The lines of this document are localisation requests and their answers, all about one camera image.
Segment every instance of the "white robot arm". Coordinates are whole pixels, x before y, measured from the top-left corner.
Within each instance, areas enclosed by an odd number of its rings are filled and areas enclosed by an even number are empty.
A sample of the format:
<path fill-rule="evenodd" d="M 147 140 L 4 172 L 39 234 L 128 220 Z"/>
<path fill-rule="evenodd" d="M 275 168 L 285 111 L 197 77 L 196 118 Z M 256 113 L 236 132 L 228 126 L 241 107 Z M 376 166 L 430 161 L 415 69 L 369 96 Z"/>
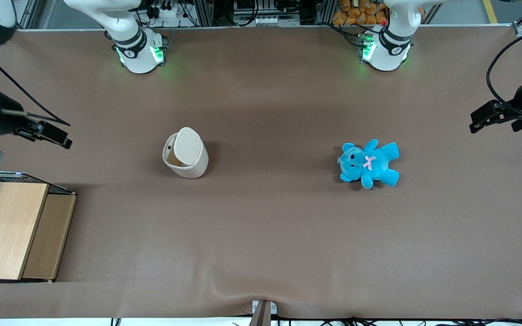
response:
<path fill-rule="evenodd" d="M 384 0 L 390 8 L 388 21 L 384 26 L 377 26 L 366 34 L 371 35 L 368 49 L 362 58 L 374 68 L 389 72 L 406 60 L 410 41 L 422 22 L 418 7 L 435 5 L 447 0 Z"/>
<path fill-rule="evenodd" d="M 64 0 L 102 25 L 112 41 L 120 61 L 131 72 L 145 74 L 164 63 L 166 44 L 161 34 L 142 28 L 128 10 L 141 0 Z"/>

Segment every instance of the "brown table surface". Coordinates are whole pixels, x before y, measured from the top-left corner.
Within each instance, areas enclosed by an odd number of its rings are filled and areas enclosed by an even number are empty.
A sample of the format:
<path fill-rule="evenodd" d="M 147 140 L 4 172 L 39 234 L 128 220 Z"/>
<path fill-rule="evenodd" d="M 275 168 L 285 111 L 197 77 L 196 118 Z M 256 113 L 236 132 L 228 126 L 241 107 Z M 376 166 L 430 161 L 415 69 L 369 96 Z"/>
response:
<path fill-rule="evenodd" d="M 228 316 L 266 298 L 286 317 L 521 318 L 522 134 L 468 128 L 512 39 L 423 28 L 383 73 L 330 29 L 179 31 L 137 76 L 102 33 L 17 33 L 0 64 L 74 145 L 2 136 L 0 170 L 79 197 L 58 282 L 0 285 L 0 317 Z M 522 43 L 493 84 L 522 84 Z M 183 126 L 206 142 L 202 179 L 162 162 Z M 340 146 L 371 138 L 398 143 L 396 188 L 340 182 Z"/>

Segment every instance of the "trash can lid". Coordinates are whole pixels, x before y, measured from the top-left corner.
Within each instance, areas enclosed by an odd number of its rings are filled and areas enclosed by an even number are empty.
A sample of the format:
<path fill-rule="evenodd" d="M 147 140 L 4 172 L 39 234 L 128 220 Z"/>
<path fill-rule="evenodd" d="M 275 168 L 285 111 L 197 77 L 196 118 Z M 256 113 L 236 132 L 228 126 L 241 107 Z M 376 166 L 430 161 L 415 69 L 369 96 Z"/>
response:
<path fill-rule="evenodd" d="M 189 127 L 184 127 L 174 140 L 174 156 L 186 165 L 193 165 L 197 162 L 202 145 L 203 141 L 197 132 Z"/>

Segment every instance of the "green indicator light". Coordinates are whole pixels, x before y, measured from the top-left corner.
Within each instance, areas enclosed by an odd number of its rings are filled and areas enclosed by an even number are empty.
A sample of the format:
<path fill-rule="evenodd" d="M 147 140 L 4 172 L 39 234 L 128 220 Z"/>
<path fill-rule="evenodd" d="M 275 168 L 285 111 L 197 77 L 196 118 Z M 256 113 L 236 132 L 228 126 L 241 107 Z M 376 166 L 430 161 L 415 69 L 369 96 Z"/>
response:
<path fill-rule="evenodd" d="M 371 41 L 370 44 L 364 49 L 364 60 L 370 60 L 372 58 L 373 51 L 376 49 L 376 43 Z"/>
<path fill-rule="evenodd" d="M 154 48 L 154 47 L 151 46 L 150 47 L 150 51 L 152 52 L 154 60 L 156 62 L 161 62 L 162 61 L 162 50 L 160 50 L 158 48 Z"/>
<path fill-rule="evenodd" d="M 116 48 L 116 52 L 118 52 L 118 56 L 120 57 L 120 62 L 122 62 L 122 64 L 124 64 L 124 58 L 122 58 L 122 53 L 120 52 L 120 50 L 118 48 Z"/>

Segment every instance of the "wooden panel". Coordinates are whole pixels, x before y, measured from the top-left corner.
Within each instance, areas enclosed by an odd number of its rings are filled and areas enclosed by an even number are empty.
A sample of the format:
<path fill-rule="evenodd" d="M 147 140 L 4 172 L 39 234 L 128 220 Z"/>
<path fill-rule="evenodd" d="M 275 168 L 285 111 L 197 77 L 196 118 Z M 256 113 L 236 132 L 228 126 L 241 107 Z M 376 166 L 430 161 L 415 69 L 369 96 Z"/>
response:
<path fill-rule="evenodd" d="M 0 184 L 0 279 L 23 274 L 47 193 L 45 183 Z"/>
<path fill-rule="evenodd" d="M 56 278 L 75 203 L 75 195 L 48 195 L 27 257 L 23 278 Z"/>

